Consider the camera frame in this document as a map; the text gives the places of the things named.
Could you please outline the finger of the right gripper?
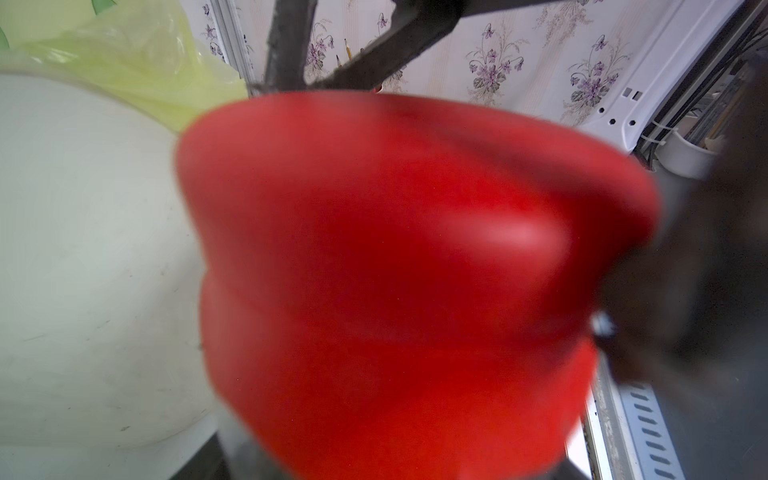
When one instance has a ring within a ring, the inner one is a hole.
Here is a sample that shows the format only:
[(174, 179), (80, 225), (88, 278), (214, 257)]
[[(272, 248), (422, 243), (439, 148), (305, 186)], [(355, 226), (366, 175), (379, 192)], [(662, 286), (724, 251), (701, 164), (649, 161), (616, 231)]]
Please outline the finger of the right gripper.
[(398, 1), (390, 28), (311, 88), (373, 90), (451, 33), (464, 9), (463, 1)]
[(275, 2), (263, 78), (266, 93), (306, 89), (304, 69), (317, 7), (315, 0)]

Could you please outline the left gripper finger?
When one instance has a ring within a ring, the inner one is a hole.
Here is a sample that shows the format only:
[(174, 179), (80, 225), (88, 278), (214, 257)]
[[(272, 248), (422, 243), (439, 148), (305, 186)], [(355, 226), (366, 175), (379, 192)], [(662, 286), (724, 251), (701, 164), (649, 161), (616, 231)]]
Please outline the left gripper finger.
[(767, 69), (759, 66), (706, 177), (661, 238), (607, 276), (599, 341), (612, 379), (688, 405), (732, 384), (767, 330)]

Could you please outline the red jar lid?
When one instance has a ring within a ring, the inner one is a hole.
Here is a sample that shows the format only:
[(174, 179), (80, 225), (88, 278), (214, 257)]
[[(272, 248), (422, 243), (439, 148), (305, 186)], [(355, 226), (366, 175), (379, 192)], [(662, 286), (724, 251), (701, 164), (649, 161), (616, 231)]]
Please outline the red jar lid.
[(217, 396), (297, 479), (524, 479), (582, 415), (604, 276), (650, 175), (560, 125), (367, 91), (223, 106), (179, 138)]

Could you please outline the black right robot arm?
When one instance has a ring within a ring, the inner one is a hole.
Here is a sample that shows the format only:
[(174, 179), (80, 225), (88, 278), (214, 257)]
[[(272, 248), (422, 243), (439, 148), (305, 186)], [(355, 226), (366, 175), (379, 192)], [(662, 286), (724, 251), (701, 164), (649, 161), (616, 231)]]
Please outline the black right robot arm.
[[(499, 137), (536, 148), (573, 150), (589, 134), (629, 151), (641, 126), (714, 39), (735, 1), (675, 1), (651, 26), (633, 55), (617, 30), (601, 32), (582, 47), (582, 58), (561, 73), (569, 97), (563, 116), (573, 125), (499, 109), (504, 83), (523, 70), (525, 39), (514, 38), (507, 21), (532, 8), (529, 1), (397, 1), (391, 17), (364, 48), (331, 73), (305, 78), (311, 54), (320, 48), (312, 1), (279, 1), (268, 39), (263, 88), (277, 109), (274, 121), (304, 146), (323, 151), (374, 149), (394, 132), (414, 137)], [(474, 49), (462, 52), (472, 80), (469, 101), (391, 95), (388, 80), (407, 71), (430, 48), (447, 44), (464, 22), (483, 20)]]

